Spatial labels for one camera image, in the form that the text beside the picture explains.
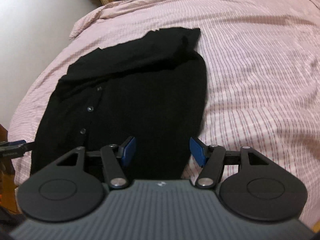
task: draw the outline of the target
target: bed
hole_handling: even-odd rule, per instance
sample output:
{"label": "bed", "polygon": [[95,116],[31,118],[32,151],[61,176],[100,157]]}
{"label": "bed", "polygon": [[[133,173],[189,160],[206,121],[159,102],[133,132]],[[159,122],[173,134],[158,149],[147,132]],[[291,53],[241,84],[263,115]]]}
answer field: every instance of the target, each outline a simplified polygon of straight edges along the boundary
{"label": "bed", "polygon": [[[320,218],[320,0],[127,0],[104,5],[74,26],[72,43],[42,72],[19,104],[10,141],[33,141],[49,97],[70,64],[96,48],[141,38],[150,30],[200,28],[196,48],[208,90],[199,138],[228,150],[250,145],[304,182],[300,217]],[[31,157],[13,160],[15,183]],[[190,159],[183,177],[195,181]],[[224,178],[236,172],[227,166]]]}

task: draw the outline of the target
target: folded black garment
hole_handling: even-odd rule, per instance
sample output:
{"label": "folded black garment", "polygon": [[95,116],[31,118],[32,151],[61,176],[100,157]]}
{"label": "folded black garment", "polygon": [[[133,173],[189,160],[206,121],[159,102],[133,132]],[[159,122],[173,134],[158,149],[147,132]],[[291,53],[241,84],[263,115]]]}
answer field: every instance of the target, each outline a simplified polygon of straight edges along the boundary
{"label": "folded black garment", "polygon": [[31,174],[75,147],[99,150],[134,136],[128,179],[180,178],[205,106],[199,36],[200,29],[150,31],[70,65],[40,122]]}

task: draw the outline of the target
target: striped fabric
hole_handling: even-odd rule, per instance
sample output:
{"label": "striped fabric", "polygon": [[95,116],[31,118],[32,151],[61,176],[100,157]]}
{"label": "striped fabric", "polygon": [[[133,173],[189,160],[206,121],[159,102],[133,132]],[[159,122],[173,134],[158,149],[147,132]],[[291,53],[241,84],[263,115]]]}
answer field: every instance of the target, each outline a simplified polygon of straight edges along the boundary
{"label": "striped fabric", "polygon": [[[149,30],[200,28],[208,95],[199,138],[228,150],[250,145],[301,179],[308,189],[301,220],[312,226],[320,218],[319,8],[320,0],[128,0],[100,7],[75,24],[74,41],[31,86],[9,140],[34,140],[58,79],[80,56]],[[28,178],[30,162],[30,153],[14,160],[17,185]],[[191,158],[183,176],[194,181],[199,171]],[[226,167],[224,178],[234,172]]]}

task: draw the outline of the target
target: triangular cutout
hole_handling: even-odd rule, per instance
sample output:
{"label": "triangular cutout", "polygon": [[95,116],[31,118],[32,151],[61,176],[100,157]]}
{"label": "triangular cutout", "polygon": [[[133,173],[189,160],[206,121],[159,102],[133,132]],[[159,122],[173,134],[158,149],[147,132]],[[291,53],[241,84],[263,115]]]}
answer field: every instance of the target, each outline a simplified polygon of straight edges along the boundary
{"label": "triangular cutout", "polygon": [[260,159],[257,155],[254,153],[249,152],[249,163],[250,165],[269,165],[269,163],[265,162],[264,160]]}
{"label": "triangular cutout", "polygon": [[63,161],[59,162],[57,166],[76,166],[77,159],[78,159],[78,154],[73,153]]}

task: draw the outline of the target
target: gray ribbed surface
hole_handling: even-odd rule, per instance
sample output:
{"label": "gray ribbed surface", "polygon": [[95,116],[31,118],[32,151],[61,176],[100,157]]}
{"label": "gray ribbed surface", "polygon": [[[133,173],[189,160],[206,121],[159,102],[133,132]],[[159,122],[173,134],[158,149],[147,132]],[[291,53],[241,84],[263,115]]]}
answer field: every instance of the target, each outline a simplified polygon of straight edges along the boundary
{"label": "gray ribbed surface", "polygon": [[260,225],[227,212],[216,195],[188,180],[136,181],[112,191],[85,218],[64,224],[28,220],[14,232],[17,240],[307,240],[313,233],[299,221]]}

